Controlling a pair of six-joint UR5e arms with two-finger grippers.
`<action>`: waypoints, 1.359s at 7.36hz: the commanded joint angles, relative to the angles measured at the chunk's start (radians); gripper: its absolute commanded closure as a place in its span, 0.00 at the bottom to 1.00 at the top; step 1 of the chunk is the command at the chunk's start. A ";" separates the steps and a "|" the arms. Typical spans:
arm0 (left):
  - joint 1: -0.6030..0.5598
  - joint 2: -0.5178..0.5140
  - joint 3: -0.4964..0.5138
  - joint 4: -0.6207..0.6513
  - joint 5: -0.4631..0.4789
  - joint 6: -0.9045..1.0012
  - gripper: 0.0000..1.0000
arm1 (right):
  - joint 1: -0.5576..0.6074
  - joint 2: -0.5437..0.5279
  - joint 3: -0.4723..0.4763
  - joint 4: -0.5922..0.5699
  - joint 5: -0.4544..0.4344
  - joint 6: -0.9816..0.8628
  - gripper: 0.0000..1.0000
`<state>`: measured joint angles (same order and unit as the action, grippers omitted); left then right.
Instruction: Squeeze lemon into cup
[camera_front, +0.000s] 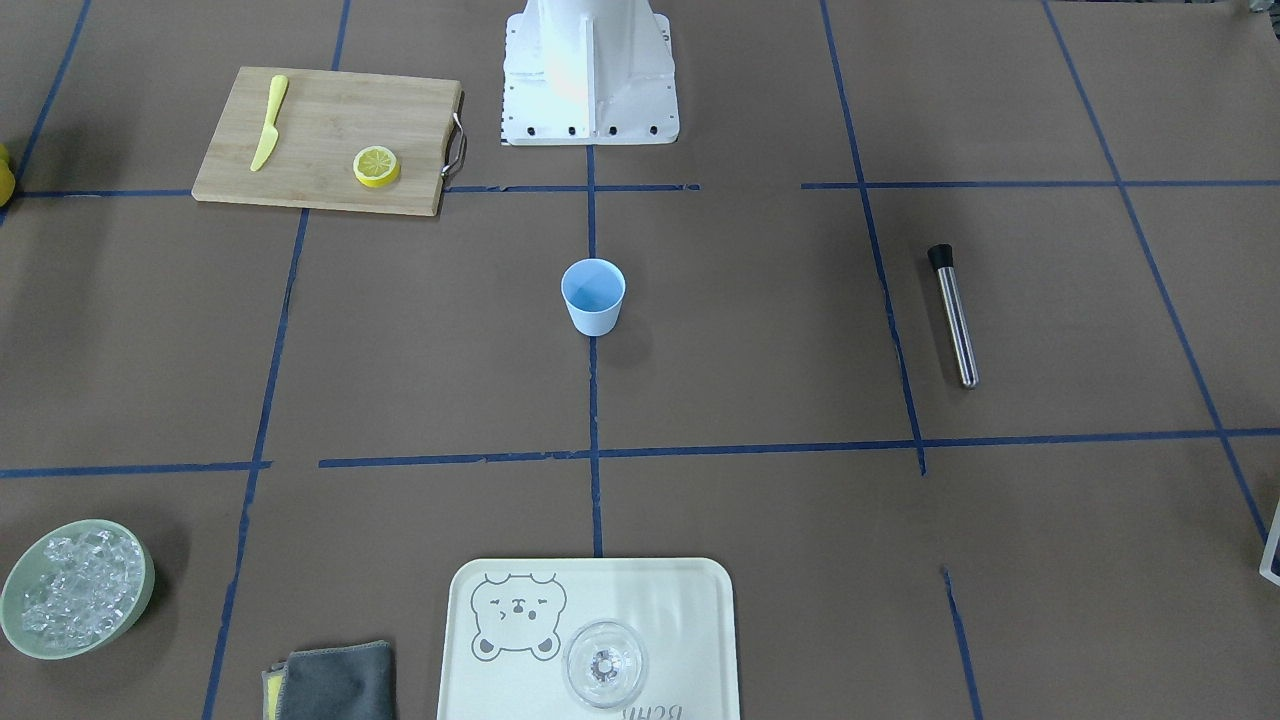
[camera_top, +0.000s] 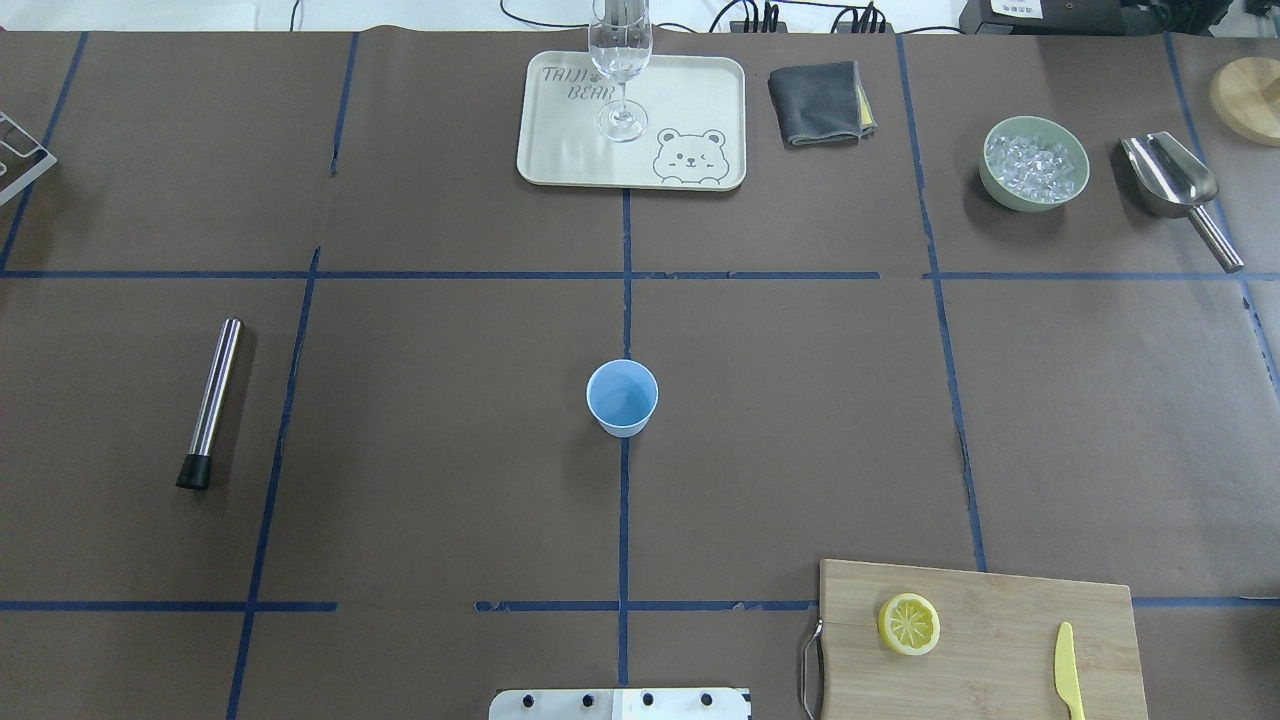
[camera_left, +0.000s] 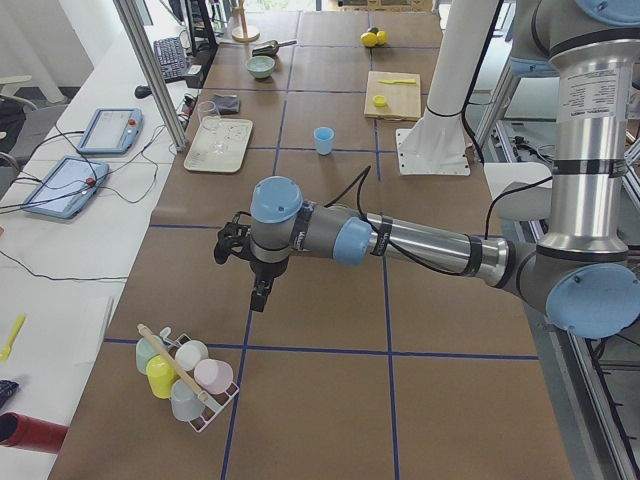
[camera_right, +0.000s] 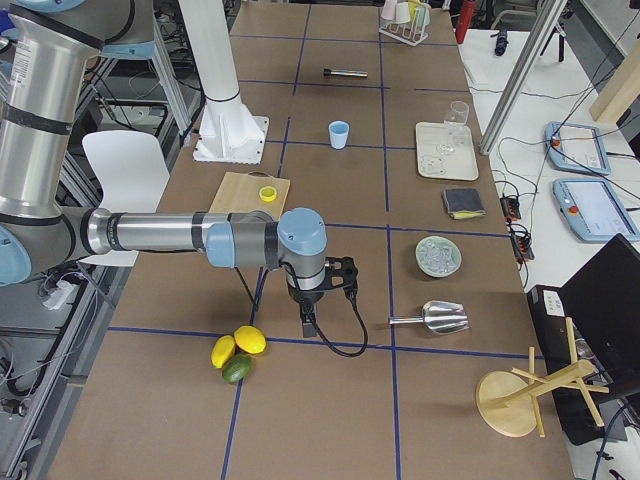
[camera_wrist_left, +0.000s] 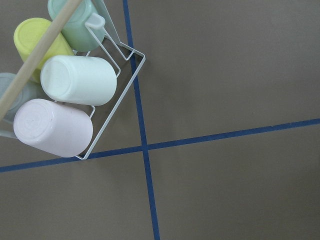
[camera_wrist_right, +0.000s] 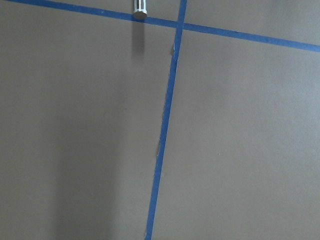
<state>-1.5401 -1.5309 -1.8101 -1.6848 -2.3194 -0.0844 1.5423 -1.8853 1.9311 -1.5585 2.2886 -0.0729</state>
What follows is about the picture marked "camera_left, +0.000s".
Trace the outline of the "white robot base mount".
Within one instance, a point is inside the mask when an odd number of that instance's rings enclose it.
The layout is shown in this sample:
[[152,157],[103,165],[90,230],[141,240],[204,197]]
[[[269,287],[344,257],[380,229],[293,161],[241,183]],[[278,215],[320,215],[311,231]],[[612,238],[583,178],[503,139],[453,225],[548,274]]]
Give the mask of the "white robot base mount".
[[423,116],[396,131],[402,175],[468,176],[462,115],[500,14],[500,1],[451,3]]

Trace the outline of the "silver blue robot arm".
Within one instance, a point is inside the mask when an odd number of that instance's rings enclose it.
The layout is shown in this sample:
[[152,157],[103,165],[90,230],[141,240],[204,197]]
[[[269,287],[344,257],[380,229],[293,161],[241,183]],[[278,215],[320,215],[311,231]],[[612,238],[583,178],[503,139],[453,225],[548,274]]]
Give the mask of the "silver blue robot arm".
[[558,328],[612,336],[639,314],[639,282],[617,234],[627,170],[624,143],[632,68],[639,56],[635,1],[521,1],[513,57],[559,75],[556,157],[548,232],[535,244],[478,237],[306,201],[285,177],[254,189],[244,248],[262,311],[292,251],[357,265],[406,256],[438,273],[477,277],[520,297]]

